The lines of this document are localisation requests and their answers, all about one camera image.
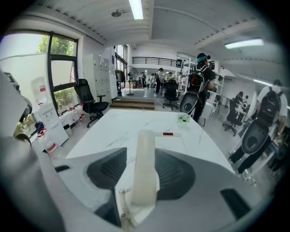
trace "ceiling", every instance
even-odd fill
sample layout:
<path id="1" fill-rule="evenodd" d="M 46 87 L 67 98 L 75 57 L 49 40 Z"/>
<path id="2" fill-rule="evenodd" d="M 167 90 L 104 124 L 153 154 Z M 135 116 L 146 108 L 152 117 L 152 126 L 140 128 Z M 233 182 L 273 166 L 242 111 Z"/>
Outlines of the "ceiling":
<path id="1" fill-rule="evenodd" d="M 134 20 L 128 0 L 38 0 L 40 8 L 65 15 L 116 44 L 162 44 L 196 57 L 204 52 L 238 78 L 289 85 L 283 48 L 269 23 L 242 0 L 141 0 Z M 118 18 L 111 13 L 119 10 Z M 260 37 L 265 45 L 226 49 L 225 43 Z"/>

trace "wooden step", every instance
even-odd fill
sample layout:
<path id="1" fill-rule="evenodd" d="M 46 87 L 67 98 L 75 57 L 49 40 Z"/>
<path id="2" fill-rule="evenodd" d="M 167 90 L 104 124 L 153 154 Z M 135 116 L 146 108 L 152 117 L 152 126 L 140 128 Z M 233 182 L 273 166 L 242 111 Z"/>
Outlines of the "wooden step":
<path id="1" fill-rule="evenodd" d="M 128 104 L 128 103 L 133 103 L 133 104 L 146 104 L 146 105 L 154 105 L 153 100 L 147 100 L 147 101 L 140 101 L 140 100 L 114 100 L 114 103 L 122 103 L 122 104 Z"/>
<path id="2" fill-rule="evenodd" d="M 136 104 L 136 103 L 119 103 L 114 102 L 110 104 L 110 108 L 127 108 L 127 109 L 144 109 L 144 110 L 154 110 L 154 104 Z"/>

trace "fluorescent light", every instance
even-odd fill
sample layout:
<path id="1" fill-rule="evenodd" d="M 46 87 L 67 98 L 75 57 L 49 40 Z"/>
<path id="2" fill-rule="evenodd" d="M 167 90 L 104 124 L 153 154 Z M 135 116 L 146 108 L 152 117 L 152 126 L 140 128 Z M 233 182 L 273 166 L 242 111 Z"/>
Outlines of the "fluorescent light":
<path id="1" fill-rule="evenodd" d="M 143 19 L 141 0 L 129 0 L 134 19 Z"/>
<path id="2" fill-rule="evenodd" d="M 259 80 L 256 80 L 256 79 L 254 79 L 254 82 L 257 82 L 257 83 L 260 83 L 260 84 L 263 84 L 263 85 L 267 85 L 267 86 L 273 86 L 273 84 L 270 84 L 270 83 L 267 83 L 267 82 L 263 82 L 263 81 L 259 81 Z"/>
<path id="3" fill-rule="evenodd" d="M 234 42 L 234 43 L 226 43 L 225 47 L 227 49 L 232 48 L 241 48 L 241 47 L 248 47 L 248 46 L 261 46 L 264 45 L 264 41 L 262 39 L 250 39 L 250 40 L 244 40 L 240 42 Z"/>

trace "chair armrest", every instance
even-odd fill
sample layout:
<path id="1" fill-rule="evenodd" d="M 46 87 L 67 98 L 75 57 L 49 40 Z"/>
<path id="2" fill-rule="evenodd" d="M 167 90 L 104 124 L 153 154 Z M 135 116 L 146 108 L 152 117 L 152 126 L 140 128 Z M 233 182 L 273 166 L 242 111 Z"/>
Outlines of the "chair armrest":
<path id="1" fill-rule="evenodd" d="M 84 101 L 84 103 L 93 103 L 95 100 L 90 100 L 90 101 Z"/>
<path id="2" fill-rule="evenodd" d="M 100 102 L 102 102 L 102 97 L 105 97 L 105 95 L 99 95 L 97 97 L 99 97 L 100 98 Z"/>
<path id="3" fill-rule="evenodd" d="M 89 100 L 89 101 L 84 101 L 83 102 L 83 103 L 87 103 L 89 114 L 91 114 L 91 105 L 90 105 L 90 103 L 94 103 L 94 102 L 95 102 L 95 100 Z"/>

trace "backpack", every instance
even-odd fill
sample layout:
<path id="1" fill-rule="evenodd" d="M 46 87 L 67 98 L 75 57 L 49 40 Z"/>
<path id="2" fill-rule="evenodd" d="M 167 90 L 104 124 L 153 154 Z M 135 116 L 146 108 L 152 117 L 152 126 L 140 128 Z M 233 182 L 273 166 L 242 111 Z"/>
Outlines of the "backpack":
<path id="1" fill-rule="evenodd" d="M 279 113 L 281 108 L 280 96 L 282 91 L 276 93 L 269 87 L 270 91 L 263 97 L 261 102 L 261 108 L 257 114 L 257 119 L 266 126 L 272 126 L 276 114 Z"/>
<path id="2" fill-rule="evenodd" d="M 188 91 L 200 93 L 204 90 L 204 87 L 207 83 L 204 83 L 204 74 L 203 72 L 208 68 L 207 65 L 204 65 L 202 68 L 197 68 L 194 66 L 189 74 L 189 87 Z"/>

